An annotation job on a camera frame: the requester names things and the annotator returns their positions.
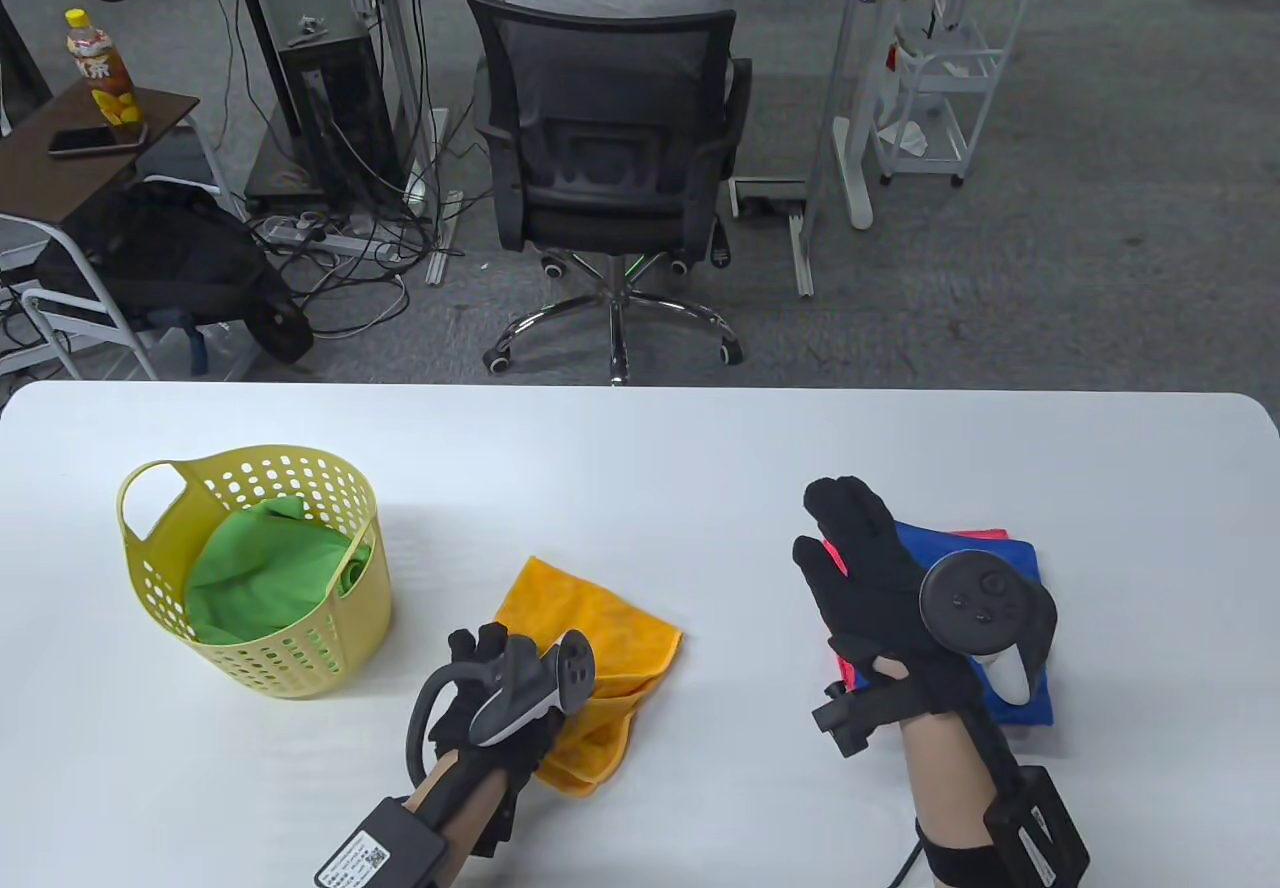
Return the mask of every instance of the yellow basket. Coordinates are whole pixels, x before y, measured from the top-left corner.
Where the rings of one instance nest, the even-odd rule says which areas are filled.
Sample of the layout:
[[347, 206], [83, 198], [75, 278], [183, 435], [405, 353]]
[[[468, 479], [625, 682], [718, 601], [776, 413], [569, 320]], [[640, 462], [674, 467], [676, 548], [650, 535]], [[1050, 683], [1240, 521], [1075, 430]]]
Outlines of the yellow basket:
[[[124, 499], [142, 472], [165, 464], [187, 484], [143, 540], [124, 521]], [[288, 495], [306, 500], [308, 519], [324, 522], [351, 540], [329, 580], [325, 600], [306, 618], [257, 641], [195, 641], [183, 596], [187, 576], [209, 536], [230, 512]], [[152, 462], [124, 480], [116, 516], [129, 578], [142, 607], [169, 632], [255, 691], [303, 699], [337, 688], [364, 667], [387, 636], [392, 589], [378, 503], [365, 476], [337, 456], [294, 445], [259, 445], [196, 461]], [[370, 548], [369, 563], [342, 595], [338, 582], [361, 545]]]

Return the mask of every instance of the blue cloth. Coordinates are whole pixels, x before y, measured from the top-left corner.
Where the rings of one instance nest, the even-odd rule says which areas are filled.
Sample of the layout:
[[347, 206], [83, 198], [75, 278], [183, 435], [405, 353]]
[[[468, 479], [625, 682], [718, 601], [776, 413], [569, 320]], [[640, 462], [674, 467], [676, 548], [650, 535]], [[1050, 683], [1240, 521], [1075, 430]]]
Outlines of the blue cloth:
[[[923, 564], [925, 569], [932, 568], [942, 558], [952, 554], [954, 551], [989, 551], [991, 554], [1009, 562], [1009, 564], [1011, 564], [1014, 571], [1019, 575], [1037, 582], [1041, 580], [1039, 564], [1036, 559], [1036, 549], [1025, 541], [986, 541], [982, 539], [964, 539], [957, 535], [948, 535], [943, 531], [916, 528], [914, 525], [905, 525], [902, 522], [897, 523], [897, 536], [906, 546], [906, 550], [911, 553], [911, 557]], [[1053, 702], [1050, 700], [1048, 695], [1048, 676], [1041, 678], [1039, 687], [1036, 694], [1032, 695], [1032, 700], [1028, 704], [1010, 705], [1001, 701], [1000, 696], [991, 690], [991, 682], [987, 681], [987, 676], [983, 672], [982, 665], [974, 662], [974, 668], [978, 669], [978, 677], [982, 678], [982, 683], [986, 688], [983, 701], [987, 704], [992, 715], [996, 715], [996, 720], [1000, 724], [1053, 724]], [[861, 673], [859, 673], [858, 687], [864, 687], [865, 683], [867, 682], [863, 679]]]

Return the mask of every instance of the gray carpet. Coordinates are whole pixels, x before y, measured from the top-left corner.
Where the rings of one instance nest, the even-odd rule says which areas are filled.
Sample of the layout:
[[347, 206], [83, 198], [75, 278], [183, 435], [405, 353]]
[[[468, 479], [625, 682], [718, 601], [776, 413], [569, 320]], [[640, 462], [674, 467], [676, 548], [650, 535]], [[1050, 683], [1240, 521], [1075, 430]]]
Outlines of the gray carpet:
[[[50, 82], [74, 72], [61, 10], [5, 0]], [[479, 52], [463, 0], [426, 0], [436, 102], [465, 106]], [[214, 0], [92, 5], [138, 82], [200, 93], [220, 128], [227, 42]], [[755, 0], [736, 52], [756, 65], [740, 170], [803, 170], [840, 0]], [[255, 93], [271, 97], [248, 24]], [[873, 189], [877, 225], [851, 232], [831, 197], [818, 297], [796, 298], [782, 230], [735, 225], [735, 264], [700, 267], [676, 293], [718, 306], [749, 361], [727, 370], [699, 331], [632, 321], [635, 384], [1234, 390], [1280, 411], [1280, 0], [1033, 0], [964, 189], [902, 178]], [[237, 68], [223, 157], [243, 183], [262, 134]], [[463, 132], [454, 148], [471, 137]], [[484, 157], [447, 166], [488, 188]], [[572, 283], [498, 248], [492, 210], [461, 223], [447, 283], [412, 275], [412, 308], [317, 345], [261, 379], [475, 383], [508, 316]], [[392, 288], [315, 308], [317, 324], [369, 319]], [[603, 316], [535, 335], [500, 384], [602, 384]]]

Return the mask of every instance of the plastic bottle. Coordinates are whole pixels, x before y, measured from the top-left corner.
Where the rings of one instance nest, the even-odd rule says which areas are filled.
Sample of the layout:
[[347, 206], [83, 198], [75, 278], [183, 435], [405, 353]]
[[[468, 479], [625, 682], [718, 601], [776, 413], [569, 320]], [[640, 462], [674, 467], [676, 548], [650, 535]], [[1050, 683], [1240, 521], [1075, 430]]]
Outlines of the plastic bottle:
[[138, 137], [142, 133], [142, 110], [115, 42], [104, 29], [93, 27], [83, 9], [69, 10], [67, 23], [70, 27], [67, 50], [84, 75], [102, 116], [123, 134]]

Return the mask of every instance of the chair base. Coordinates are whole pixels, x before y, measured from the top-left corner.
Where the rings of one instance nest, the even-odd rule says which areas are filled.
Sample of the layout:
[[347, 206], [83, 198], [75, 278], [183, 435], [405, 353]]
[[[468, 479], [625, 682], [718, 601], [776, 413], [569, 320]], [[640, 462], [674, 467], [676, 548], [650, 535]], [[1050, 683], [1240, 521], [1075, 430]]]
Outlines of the chair base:
[[563, 299], [556, 305], [548, 305], [535, 312], [512, 321], [507, 330], [498, 338], [497, 344], [484, 354], [484, 366], [490, 375], [502, 375], [511, 367], [511, 343], [526, 331], [531, 331], [548, 321], [562, 319], [590, 308], [607, 308], [609, 317], [609, 384], [626, 385], [630, 380], [627, 367], [627, 337], [625, 312], [632, 305], [654, 311], [677, 315], [682, 319], [691, 319], [704, 328], [719, 331], [721, 334], [721, 362], [741, 363], [744, 361], [742, 345], [737, 340], [733, 329], [721, 317], [719, 312], [703, 305], [681, 302], [676, 298], [666, 298], [636, 288], [649, 267], [660, 261], [664, 255], [645, 255], [627, 265], [626, 257], [605, 258], [604, 271], [598, 271], [594, 265], [573, 252], [545, 252], [543, 256], [543, 271], [553, 279], [563, 276], [567, 267], [579, 270], [595, 283], [595, 292]]

